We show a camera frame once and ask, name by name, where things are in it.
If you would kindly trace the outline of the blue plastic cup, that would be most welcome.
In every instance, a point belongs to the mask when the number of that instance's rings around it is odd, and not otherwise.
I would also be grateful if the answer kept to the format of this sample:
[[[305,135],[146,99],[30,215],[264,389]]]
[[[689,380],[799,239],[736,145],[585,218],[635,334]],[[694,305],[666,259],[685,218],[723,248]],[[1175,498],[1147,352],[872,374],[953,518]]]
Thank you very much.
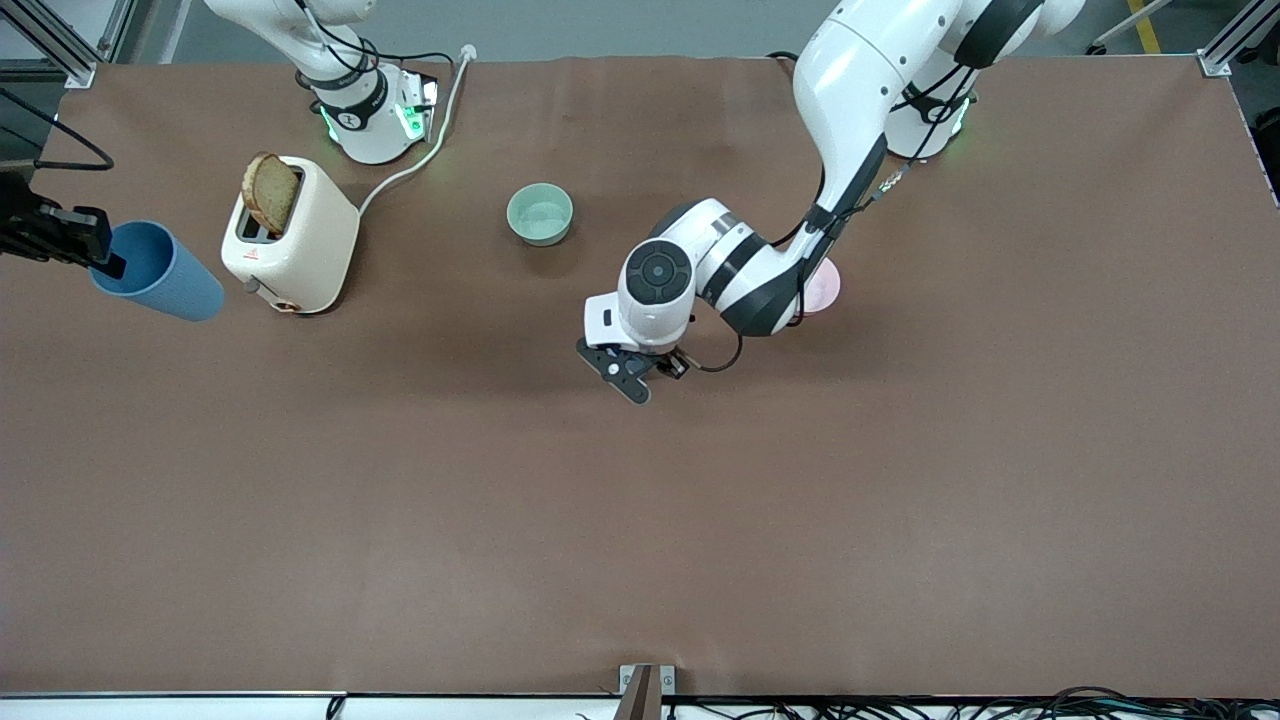
[[[90,268],[105,295],[186,322],[206,322],[220,313],[220,281],[164,225],[138,220],[111,232],[110,265]]]

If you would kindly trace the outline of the mint green bowl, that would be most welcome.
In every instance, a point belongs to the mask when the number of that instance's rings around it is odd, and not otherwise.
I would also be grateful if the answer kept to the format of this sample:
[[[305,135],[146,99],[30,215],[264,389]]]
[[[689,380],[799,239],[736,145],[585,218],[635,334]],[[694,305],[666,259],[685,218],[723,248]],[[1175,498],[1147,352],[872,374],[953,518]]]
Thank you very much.
[[[527,184],[509,197],[506,219],[522,242],[534,247],[549,247],[568,234],[573,219],[573,200],[558,184]]]

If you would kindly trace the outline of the pink bowl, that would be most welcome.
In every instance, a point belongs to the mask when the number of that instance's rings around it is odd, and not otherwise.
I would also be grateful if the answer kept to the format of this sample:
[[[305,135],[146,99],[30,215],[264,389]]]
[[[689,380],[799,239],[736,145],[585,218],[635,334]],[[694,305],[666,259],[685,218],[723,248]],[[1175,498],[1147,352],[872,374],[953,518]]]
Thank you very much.
[[[841,277],[838,269],[828,258],[824,258],[805,283],[795,320],[824,311],[835,304],[840,291]]]

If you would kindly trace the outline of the brown bread slice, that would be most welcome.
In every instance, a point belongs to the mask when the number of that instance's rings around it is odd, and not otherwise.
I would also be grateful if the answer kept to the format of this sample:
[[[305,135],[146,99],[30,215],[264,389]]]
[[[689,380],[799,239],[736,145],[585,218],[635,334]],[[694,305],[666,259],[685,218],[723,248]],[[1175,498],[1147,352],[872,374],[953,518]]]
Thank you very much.
[[[250,215],[269,233],[283,234],[291,218],[300,177],[274,152],[259,152],[244,169],[241,197]]]

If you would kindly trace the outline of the cream white toaster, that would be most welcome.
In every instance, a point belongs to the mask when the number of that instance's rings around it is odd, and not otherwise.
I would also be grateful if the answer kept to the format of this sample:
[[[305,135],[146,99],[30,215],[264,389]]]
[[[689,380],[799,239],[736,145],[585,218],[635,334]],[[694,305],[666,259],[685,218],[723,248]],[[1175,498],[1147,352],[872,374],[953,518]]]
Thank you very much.
[[[279,313],[326,313],[340,297],[355,255],[360,213],[316,163],[280,156],[300,177],[283,234],[271,234],[239,195],[223,234],[224,268]]]

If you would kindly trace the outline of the white stand leg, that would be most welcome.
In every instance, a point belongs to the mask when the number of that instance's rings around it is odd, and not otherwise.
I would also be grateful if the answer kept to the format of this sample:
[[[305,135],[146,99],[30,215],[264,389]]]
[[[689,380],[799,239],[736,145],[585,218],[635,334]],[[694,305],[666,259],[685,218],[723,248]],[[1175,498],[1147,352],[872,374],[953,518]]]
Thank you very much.
[[[1085,47],[1087,56],[1100,56],[1108,51],[1108,44],[1115,38],[1133,31],[1138,37],[1143,54],[1160,55],[1161,44],[1155,32],[1151,17],[1166,8],[1175,0],[1125,0],[1130,14],[1114,27],[1106,29]]]

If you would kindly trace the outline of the aluminium frame corner profile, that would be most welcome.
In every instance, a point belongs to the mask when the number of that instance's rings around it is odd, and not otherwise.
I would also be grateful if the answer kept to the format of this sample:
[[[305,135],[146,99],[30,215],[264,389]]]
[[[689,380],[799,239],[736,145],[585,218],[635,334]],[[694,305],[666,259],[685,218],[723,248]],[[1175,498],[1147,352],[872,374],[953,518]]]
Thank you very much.
[[[1280,20],[1280,0],[1247,0],[1245,5],[1197,51],[1206,77],[1231,74],[1230,65],[1249,63],[1265,54],[1266,37]]]
[[[67,87],[92,85],[101,56],[44,0],[0,0],[0,17],[67,77]]]

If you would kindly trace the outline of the metal table edge bracket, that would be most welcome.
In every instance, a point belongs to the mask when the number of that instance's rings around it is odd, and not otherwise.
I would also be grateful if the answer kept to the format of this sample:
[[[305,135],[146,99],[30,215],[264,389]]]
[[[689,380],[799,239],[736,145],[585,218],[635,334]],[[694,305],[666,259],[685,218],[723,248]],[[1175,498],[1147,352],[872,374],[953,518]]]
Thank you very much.
[[[620,702],[613,720],[678,720],[677,669],[669,664],[620,667]]]

